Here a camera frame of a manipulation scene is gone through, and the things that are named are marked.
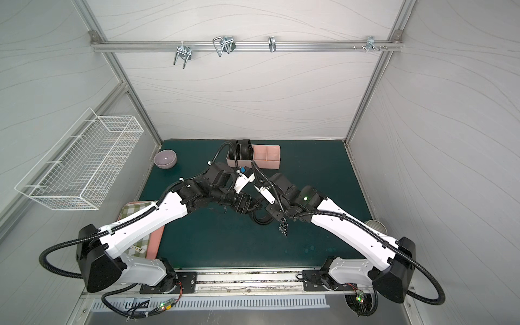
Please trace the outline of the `pink divided storage box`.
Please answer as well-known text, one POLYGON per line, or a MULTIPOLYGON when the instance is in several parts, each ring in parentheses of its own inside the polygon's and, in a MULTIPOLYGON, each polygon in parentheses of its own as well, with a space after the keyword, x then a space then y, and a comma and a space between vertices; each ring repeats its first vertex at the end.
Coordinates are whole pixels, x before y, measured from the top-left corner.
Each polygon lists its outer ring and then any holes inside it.
POLYGON ((253 144, 253 161, 260 169, 280 169, 281 147, 279 145, 253 144))

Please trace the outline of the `long black belt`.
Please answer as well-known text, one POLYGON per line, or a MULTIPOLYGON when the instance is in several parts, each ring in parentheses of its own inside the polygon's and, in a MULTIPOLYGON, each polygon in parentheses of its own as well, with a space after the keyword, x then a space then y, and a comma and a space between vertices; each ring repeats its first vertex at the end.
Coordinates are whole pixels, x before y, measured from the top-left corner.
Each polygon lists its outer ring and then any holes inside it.
POLYGON ((228 160, 238 160, 241 157, 241 148, 238 141, 231 142, 232 146, 228 151, 228 160))

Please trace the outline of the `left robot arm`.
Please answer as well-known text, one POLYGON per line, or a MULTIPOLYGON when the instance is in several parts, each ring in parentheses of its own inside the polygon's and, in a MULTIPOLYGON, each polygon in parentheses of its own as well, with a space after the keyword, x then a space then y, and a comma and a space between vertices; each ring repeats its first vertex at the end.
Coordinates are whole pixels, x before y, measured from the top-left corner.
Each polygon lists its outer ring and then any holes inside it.
POLYGON ((159 228, 211 203, 242 215, 257 211, 261 205, 243 191, 254 181, 255 173, 251 168, 232 168, 225 162, 214 162, 201 174, 170 185, 160 199, 145 209, 100 228, 89 224, 81 229, 77 239, 45 249, 39 256, 39 263, 58 276, 83 280, 90 293, 125 283, 145 284, 168 291, 176 276, 174 269, 166 261, 132 257, 127 250, 159 228), (77 248, 78 273, 60 269, 48 260, 51 253, 71 246, 77 248))

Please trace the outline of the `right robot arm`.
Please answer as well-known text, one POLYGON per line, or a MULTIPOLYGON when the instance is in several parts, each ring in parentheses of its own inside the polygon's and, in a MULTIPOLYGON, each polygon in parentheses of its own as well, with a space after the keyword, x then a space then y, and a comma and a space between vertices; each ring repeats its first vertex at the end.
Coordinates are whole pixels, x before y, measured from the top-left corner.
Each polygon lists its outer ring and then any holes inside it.
POLYGON ((328 277, 337 284, 370 285, 375 292, 395 303, 403 303, 407 296, 432 306, 440 306, 446 294, 436 278, 415 260, 415 244, 409 238, 399 240, 384 235, 342 210, 334 201, 312 186, 299 189, 287 178, 276 173, 268 177, 252 164, 255 178, 262 185, 259 192, 267 192, 274 199, 271 214, 309 222, 354 248, 363 257, 358 271, 344 265, 335 257, 326 267, 328 277), (422 273, 437 292, 436 298, 421 296, 409 289, 415 271, 422 273))

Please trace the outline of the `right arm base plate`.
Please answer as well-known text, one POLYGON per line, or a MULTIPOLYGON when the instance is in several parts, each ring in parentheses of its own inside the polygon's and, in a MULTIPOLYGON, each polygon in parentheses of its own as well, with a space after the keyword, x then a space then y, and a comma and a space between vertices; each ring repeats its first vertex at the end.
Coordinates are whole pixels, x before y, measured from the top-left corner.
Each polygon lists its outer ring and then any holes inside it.
POLYGON ((305 269, 298 275, 297 280, 303 283, 305 292, 315 291, 354 291, 357 289, 352 283, 339 284, 327 272, 317 269, 305 269))

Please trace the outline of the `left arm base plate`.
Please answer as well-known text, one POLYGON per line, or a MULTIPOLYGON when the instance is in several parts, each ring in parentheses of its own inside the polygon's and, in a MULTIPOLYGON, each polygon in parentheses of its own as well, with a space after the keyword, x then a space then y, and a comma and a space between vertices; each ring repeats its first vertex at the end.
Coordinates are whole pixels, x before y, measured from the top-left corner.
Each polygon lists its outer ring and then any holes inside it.
POLYGON ((173 272, 168 274, 156 286, 142 284, 141 295, 194 293, 197 281, 196 272, 173 272))

